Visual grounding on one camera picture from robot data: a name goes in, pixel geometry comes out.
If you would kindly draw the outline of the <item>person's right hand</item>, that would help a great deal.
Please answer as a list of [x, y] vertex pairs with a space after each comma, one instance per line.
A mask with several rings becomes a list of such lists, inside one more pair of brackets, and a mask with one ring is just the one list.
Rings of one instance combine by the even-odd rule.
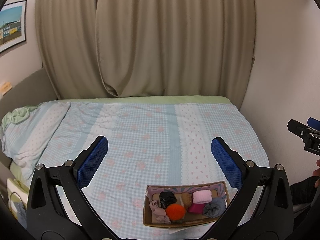
[[312, 175], [315, 177], [318, 177], [318, 179], [315, 182], [315, 188], [319, 187], [320, 185], [320, 160], [318, 159], [316, 161], [317, 169], [313, 171]]

